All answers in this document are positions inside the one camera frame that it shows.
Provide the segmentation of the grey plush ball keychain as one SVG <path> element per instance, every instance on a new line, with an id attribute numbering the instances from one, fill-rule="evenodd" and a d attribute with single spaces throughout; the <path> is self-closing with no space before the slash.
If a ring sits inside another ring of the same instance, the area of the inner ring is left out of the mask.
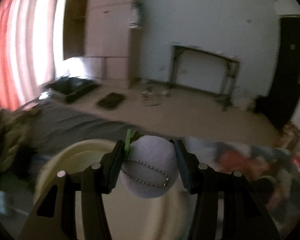
<path id="1" fill-rule="evenodd" d="M 174 144 L 162 137 L 127 131 L 120 178 L 139 198 L 162 197 L 179 176 Z"/>

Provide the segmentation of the pale green plastic basin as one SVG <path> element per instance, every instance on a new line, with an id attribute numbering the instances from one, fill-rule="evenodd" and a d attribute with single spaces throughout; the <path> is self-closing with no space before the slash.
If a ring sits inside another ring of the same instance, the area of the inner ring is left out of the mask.
<path id="1" fill-rule="evenodd" d="M 38 200 L 58 171 L 83 171 L 114 146 L 113 141 L 93 139 L 66 147 L 41 168 L 33 200 Z M 136 197 L 118 180 L 111 194 L 102 199 L 113 239 L 187 239 L 197 197 L 188 194 L 178 178 L 159 198 Z"/>

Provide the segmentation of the black open case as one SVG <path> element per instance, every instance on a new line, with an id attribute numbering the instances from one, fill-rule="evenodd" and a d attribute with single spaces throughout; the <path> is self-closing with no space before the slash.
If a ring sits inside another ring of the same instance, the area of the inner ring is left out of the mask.
<path id="1" fill-rule="evenodd" d="M 100 86 L 99 83 L 93 80 L 64 76 L 57 81 L 48 83 L 44 86 L 44 89 L 51 98 L 69 104 L 77 101 Z"/>

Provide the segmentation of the black foam tray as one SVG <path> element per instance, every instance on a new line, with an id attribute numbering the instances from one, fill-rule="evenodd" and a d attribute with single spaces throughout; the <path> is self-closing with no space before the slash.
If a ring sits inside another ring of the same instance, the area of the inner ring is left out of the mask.
<path id="1" fill-rule="evenodd" d="M 102 109 L 112 111 L 117 109 L 117 107 L 119 107 L 119 105 L 121 105 L 125 99 L 126 96 L 124 94 L 112 92 L 99 100 L 96 105 Z"/>

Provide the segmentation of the black leg folding table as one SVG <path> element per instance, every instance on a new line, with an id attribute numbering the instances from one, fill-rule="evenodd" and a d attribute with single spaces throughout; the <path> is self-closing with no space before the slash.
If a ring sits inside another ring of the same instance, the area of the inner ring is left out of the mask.
<path id="1" fill-rule="evenodd" d="M 215 95 L 223 111 L 232 106 L 241 67 L 237 56 L 177 43 L 171 44 L 171 49 L 168 89 L 183 86 L 202 90 Z"/>

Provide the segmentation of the wooden wardrobe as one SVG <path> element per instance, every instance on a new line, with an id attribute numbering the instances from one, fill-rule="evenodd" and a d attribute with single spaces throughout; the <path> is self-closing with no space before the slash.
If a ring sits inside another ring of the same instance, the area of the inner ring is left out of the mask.
<path id="1" fill-rule="evenodd" d="M 143 0 L 65 0 L 63 59 L 127 89 L 139 79 Z"/>

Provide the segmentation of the pink red curtain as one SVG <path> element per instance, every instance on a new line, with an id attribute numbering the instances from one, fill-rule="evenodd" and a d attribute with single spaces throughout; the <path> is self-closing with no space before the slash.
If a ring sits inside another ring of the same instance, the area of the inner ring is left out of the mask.
<path id="1" fill-rule="evenodd" d="M 0 0 L 0 108 L 16 110 L 55 78 L 57 0 Z"/>

